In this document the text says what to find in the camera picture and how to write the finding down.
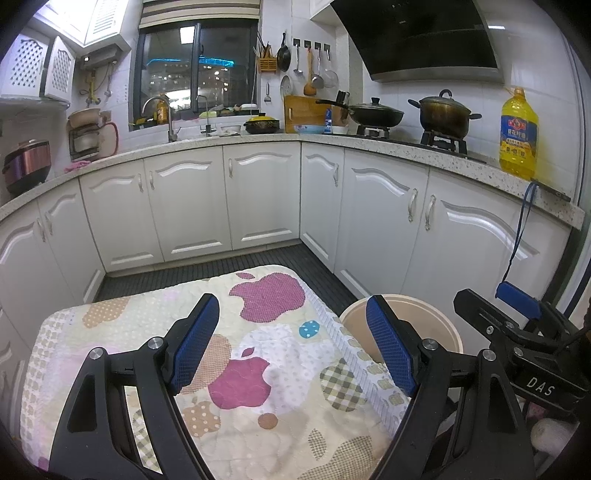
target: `pink cloth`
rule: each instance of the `pink cloth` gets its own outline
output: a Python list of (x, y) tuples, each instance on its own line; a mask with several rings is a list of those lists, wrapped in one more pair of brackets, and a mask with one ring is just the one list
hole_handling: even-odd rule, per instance
[(70, 163), (66, 168), (64, 168), (64, 173), (68, 173), (72, 170), (77, 170), (78, 168), (86, 167), (87, 165), (90, 165), (90, 162), (88, 160), (75, 161), (74, 163)]

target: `window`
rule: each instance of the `window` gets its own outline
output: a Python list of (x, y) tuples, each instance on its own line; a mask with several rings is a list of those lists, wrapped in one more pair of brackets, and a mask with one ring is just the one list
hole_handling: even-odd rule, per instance
[[(170, 99), (175, 120), (197, 118), (206, 105), (210, 110), (222, 110), (251, 103), (256, 28), (254, 20), (212, 19), (142, 31), (135, 69), (134, 119), (142, 116), (141, 108), (148, 98), (161, 93)], [(156, 104), (148, 106), (146, 116), (154, 113)]]

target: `faucet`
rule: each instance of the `faucet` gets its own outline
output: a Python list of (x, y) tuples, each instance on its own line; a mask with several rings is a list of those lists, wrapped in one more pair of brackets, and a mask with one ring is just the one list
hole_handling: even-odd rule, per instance
[(142, 107), (142, 115), (145, 113), (146, 107), (152, 100), (162, 100), (164, 103), (166, 103), (166, 107), (168, 109), (168, 142), (176, 142), (178, 140), (178, 135), (174, 132), (173, 129), (173, 116), (170, 110), (170, 100), (168, 100), (167, 97), (165, 97), (164, 95), (157, 95), (155, 97), (148, 98), (144, 103), (144, 106)]
[(202, 134), (205, 134), (206, 137), (211, 137), (212, 132), (215, 132), (216, 129), (212, 130), (212, 126), (209, 124), (209, 103), (207, 102), (207, 97), (205, 95), (197, 95), (195, 100), (199, 100), (199, 97), (205, 98), (205, 114), (207, 119), (207, 124), (205, 125), (205, 130), (201, 130)]

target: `window frame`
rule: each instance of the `window frame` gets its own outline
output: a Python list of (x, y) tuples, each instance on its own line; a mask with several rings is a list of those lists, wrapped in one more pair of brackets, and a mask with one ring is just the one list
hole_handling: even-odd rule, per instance
[[(135, 50), (135, 68), (133, 80), (133, 97), (132, 97), (132, 123), (141, 117), (141, 72), (144, 68), (144, 53), (145, 53), (145, 38), (146, 35), (165, 30), (175, 30), (182, 27), (195, 27), (195, 36), (193, 38), (193, 49), (191, 51), (191, 108), (186, 110), (175, 111), (173, 115), (174, 120), (194, 120), (199, 117), (199, 114), (204, 112), (204, 108), (200, 110), (197, 102), (197, 86), (199, 85), (199, 56), (203, 49), (201, 44), (201, 32), (203, 28), (212, 28), (217, 25), (224, 24), (228, 28), (233, 27), (248, 27), (250, 44), (255, 46), (257, 42), (258, 21), (247, 18), (206, 18), (199, 20), (185, 20), (182, 22), (171, 22), (153, 27), (143, 28), (139, 31), (138, 43)], [(252, 84), (256, 81), (256, 55), (254, 51), (249, 52), (248, 56), (248, 72), (249, 76), (246, 78), (246, 83), (250, 91), (252, 91)], [(254, 89), (254, 102), (257, 100), (257, 91)]]

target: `blue polka dot circle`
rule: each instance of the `blue polka dot circle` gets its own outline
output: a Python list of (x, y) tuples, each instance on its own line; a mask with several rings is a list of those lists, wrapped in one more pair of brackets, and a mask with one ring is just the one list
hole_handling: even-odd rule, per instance
[(315, 320), (302, 323), (300, 327), (300, 336), (302, 338), (312, 338), (320, 330), (320, 325)]

